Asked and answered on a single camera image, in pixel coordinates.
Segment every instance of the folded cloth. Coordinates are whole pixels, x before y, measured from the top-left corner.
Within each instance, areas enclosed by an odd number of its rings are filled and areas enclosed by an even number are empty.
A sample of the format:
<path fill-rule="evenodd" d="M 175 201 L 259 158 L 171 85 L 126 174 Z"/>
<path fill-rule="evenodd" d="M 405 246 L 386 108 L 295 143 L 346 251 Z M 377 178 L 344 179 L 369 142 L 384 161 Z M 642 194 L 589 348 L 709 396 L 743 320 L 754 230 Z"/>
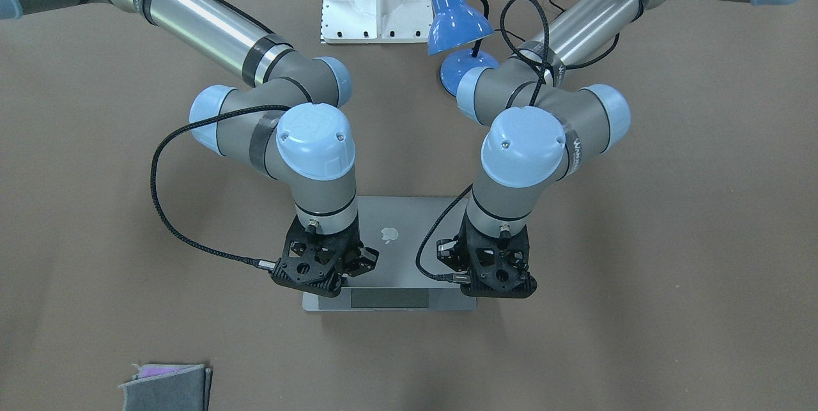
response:
<path fill-rule="evenodd" d="M 125 391 L 123 411 L 207 411 L 212 370 L 204 364 L 146 364 Z"/>

